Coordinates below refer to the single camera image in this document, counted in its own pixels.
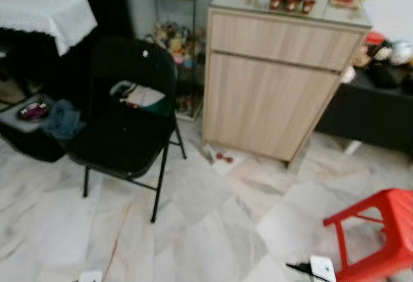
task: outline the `red plastic stool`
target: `red plastic stool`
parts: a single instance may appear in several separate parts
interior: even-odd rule
[[[383,220],[361,216],[369,208],[380,210]],[[358,217],[382,223],[386,234],[384,247],[357,263],[349,265],[341,221]],[[324,220],[324,225],[335,224],[343,268],[336,274],[337,281],[370,281],[389,277],[413,265],[413,192],[409,190],[383,190],[372,197]]]

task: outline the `power cord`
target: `power cord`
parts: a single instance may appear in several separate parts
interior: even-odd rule
[[[287,263],[286,266],[290,267],[292,269],[295,269],[297,271],[300,271],[304,274],[308,274],[310,277],[314,277],[316,279],[320,279],[320,280],[325,281],[325,282],[331,282],[331,281],[329,281],[329,280],[327,280],[323,277],[320,277],[320,276],[317,276],[316,274],[313,274],[312,270],[311,270],[311,265],[309,263],[300,263],[300,264],[297,264],[297,265]]]

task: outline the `white lace tablecloth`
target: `white lace tablecloth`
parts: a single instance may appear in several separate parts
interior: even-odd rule
[[[59,55],[96,26],[88,0],[0,0],[1,28],[51,35]]]

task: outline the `cabinet top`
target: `cabinet top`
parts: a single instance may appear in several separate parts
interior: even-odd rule
[[[297,17],[309,21],[321,21],[366,29],[370,29],[372,26],[363,6],[360,5],[357,10],[342,8],[331,5],[328,0],[316,0],[313,11],[307,15],[301,13],[301,5],[295,12],[287,12],[284,6],[280,6],[277,10],[271,10],[269,3],[262,3],[260,0],[213,0],[211,6],[245,12]]]

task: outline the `cabinet door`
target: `cabinet door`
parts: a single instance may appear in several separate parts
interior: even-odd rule
[[[337,71],[342,71],[361,36],[359,32],[219,12],[212,16],[212,30],[213,50]]]
[[[205,140],[289,161],[336,81],[329,72],[213,53]]]

